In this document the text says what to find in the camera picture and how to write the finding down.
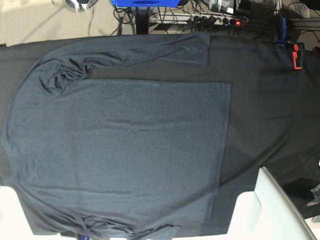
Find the dark grey T-shirt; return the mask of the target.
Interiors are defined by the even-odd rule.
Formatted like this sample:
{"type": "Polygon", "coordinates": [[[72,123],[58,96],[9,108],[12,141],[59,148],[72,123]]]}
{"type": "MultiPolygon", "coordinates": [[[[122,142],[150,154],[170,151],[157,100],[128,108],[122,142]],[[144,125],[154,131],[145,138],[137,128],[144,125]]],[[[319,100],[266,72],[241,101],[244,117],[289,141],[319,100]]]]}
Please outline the dark grey T-shirt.
{"type": "Polygon", "coordinates": [[[94,78],[152,60],[208,62],[210,35],[90,39],[21,80],[0,144],[31,231],[170,240],[208,224],[230,114],[227,82],[94,78]]]}

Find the white power strip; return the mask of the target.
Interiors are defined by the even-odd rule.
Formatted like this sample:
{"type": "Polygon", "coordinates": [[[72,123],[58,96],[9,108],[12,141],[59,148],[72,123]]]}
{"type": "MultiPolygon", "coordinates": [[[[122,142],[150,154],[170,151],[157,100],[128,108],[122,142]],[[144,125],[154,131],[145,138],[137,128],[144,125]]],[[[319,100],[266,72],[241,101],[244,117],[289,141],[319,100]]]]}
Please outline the white power strip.
{"type": "Polygon", "coordinates": [[[207,24],[209,26],[241,27],[249,21],[247,17],[225,14],[191,14],[191,13],[153,13],[149,18],[151,24],[207,24]]]}

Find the black metal table leg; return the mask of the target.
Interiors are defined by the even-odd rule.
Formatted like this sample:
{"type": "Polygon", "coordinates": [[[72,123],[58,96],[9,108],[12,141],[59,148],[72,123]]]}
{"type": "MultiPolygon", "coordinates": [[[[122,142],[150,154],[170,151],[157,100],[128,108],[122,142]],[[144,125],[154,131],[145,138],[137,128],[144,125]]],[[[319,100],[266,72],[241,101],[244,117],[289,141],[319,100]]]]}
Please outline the black metal table leg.
{"type": "Polygon", "coordinates": [[[137,35],[147,35],[149,33],[149,20],[153,14],[153,7],[133,7],[132,12],[135,18],[137,35]]]}

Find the black table cloth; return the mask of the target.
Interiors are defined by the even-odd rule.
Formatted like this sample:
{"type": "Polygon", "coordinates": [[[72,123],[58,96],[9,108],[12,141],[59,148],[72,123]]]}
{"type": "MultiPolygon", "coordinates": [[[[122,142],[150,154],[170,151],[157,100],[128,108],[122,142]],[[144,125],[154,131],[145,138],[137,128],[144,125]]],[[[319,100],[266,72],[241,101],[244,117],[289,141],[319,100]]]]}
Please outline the black table cloth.
{"type": "Polygon", "coordinates": [[[124,67],[94,69],[94,78],[231,83],[228,135],[220,189],[211,220],[183,228],[182,237],[225,234],[238,195],[253,190],[265,166],[301,215],[320,182],[320,56],[306,51],[295,70],[291,53],[274,43],[195,34],[207,48],[180,60],[155,57],[124,67]]]}

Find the blue plastic box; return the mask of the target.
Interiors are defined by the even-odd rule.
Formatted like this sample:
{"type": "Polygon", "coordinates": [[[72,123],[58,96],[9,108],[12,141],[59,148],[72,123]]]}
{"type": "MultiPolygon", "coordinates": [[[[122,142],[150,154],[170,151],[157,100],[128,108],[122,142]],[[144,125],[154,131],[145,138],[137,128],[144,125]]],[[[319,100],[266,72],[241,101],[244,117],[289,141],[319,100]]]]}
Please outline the blue plastic box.
{"type": "Polygon", "coordinates": [[[113,5],[125,7],[176,7],[179,0],[111,0],[113,5]]]}

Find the round grey floor vent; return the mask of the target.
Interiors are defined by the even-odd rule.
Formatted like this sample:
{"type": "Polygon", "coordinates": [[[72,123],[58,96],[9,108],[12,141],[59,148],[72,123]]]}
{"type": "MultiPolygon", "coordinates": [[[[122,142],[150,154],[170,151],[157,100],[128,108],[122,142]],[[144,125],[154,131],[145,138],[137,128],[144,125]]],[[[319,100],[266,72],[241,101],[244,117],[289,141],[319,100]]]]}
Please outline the round grey floor vent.
{"type": "Polygon", "coordinates": [[[65,0],[65,2],[76,11],[85,11],[93,7],[98,0],[65,0]]]}

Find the red and black clamp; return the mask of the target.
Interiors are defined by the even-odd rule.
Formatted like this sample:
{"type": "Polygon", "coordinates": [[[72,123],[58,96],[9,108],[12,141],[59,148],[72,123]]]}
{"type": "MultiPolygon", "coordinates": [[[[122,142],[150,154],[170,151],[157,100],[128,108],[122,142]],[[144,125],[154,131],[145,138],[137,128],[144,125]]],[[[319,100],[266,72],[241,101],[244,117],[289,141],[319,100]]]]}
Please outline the red and black clamp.
{"type": "Polygon", "coordinates": [[[292,49],[292,60],[293,68],[295,70],[301,70],[304,63],[304,53],[305,53],[305,44],[302,42],[297,42],[293,44],[292,49]]]}

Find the blue clamp post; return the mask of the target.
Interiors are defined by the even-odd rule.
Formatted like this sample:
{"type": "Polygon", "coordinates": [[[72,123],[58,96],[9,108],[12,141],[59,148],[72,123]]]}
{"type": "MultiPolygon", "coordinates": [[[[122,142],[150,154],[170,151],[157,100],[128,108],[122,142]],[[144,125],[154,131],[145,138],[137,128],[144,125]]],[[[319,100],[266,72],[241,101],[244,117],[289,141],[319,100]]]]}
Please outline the blue clamp post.
{"type": "Polygon", "coordinates": [[[285,17],[280,17],[276,23],[276,43],[281,46],[287,44],[287,22],[285,17]]]}

